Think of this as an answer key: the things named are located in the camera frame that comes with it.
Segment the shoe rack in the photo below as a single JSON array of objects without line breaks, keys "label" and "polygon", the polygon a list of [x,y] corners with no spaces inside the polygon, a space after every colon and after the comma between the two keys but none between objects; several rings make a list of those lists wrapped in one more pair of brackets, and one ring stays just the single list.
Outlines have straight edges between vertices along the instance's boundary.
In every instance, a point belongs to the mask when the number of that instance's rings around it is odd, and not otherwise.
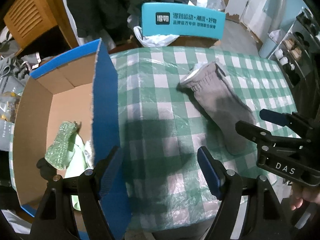
[{"label": "shoe rack", "polygon": [[[282,50],[283,56],[287,57],[288,64],[280,63],[278,50]],[[315,67],[312,63],[312,55],[320,53],[320,27],[312,13],[302,8],[282,40],[277,44],[268,59],[278,62],[284,77],[293,88]]]}]

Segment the human hand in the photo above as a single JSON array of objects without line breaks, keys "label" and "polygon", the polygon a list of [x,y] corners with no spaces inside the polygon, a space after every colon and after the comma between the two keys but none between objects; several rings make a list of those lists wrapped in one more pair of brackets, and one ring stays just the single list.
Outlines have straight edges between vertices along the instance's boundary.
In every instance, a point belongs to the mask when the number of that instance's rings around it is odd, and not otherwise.
[{"label": "human hand", "polygon": [[297,183],[292,184],[291,210],[302,206],[303,200],[320,204],[320,188],[302,187]]}]

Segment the teal box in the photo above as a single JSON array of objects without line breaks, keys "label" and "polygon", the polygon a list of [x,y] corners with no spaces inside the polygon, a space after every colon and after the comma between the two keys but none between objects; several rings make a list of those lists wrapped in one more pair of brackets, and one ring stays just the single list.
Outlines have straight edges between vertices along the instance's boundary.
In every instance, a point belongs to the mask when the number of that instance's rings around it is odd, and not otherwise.
[{"label": "teal box", "polygon": [[222,39],[226,15],[213,9],[181,3],[142,5],[142,34],[185,35]]}]

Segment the pipe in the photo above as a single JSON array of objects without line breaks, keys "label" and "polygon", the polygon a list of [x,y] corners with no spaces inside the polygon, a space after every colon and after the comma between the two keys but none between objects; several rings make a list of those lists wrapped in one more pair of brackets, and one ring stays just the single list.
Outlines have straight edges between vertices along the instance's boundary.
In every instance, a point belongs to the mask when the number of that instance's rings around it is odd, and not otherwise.
[{"label": "pipe", "polygon": [[272,31],[278,30],[280,28],[280,24],[282,22],[283,15],[286,8],[286,3],[287,3],[287,0],[277,0],[277,8],[273,16],[273,19],[271,21],[269,33]]}]

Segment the blue cardboard box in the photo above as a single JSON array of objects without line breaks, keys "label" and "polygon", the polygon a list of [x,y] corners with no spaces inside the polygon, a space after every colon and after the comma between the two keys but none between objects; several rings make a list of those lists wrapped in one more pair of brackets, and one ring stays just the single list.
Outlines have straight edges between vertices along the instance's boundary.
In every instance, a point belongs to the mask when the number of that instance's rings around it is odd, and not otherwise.
[{"label": "blue cardboard box", "polygon": [[[47,181],[36,163],[53,143],[63,121],[81,124],[82,140],[92,140],[95,164],[113,146],[120,146],[118,77],[101,40],[92,41],[52,59],[34,71],[23,91],[14,126],[12,184],[20,205],[32,216]],[[122,168],[100,205],[116,240],[131,219]],[[82,239],[87,239],[80,212],[75,214]]]},{"label": "blue cardboard box", "polygon": [[142,5],[142,34],[185,35],[222,39],[226,15],[213,9],[180,3]]}]

